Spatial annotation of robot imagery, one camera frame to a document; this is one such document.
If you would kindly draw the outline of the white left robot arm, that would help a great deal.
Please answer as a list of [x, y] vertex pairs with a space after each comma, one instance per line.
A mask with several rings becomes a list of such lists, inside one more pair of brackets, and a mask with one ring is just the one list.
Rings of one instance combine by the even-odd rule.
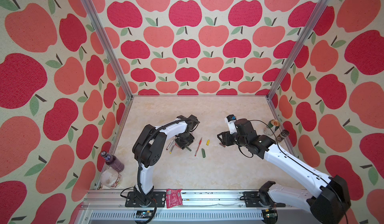
[[135, 160], [138, 162], [137, 184], [134, 192], [144, 200], [151, 201], [150, 193], [154, 189], [153, 166], [159, 161], [165, 143], [175, 137], [176, 144], [181, 149], [191, 145], [195, 137], [192, 132], [200, 121], [194, 115], [178, 116], [174, 121], [162, 126], [146, 125], [133, 146]]

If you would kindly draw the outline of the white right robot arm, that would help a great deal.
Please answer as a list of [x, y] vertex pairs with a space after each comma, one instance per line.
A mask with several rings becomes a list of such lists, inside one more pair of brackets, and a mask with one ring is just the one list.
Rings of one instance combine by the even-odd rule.
[[225, 146], [247, 148], [253, 155], [286, 172], [304, 189], [284, 187], [273, 181], [259, 188], [258, 201], [264, 207], [282, 203], [311, 213], [322, 224], [338, 224], [351, 207], [347, 182], [340, 176], [330, 177], [281, 148], [266, 135], [240, 135], [229, 131], [217, 135]]

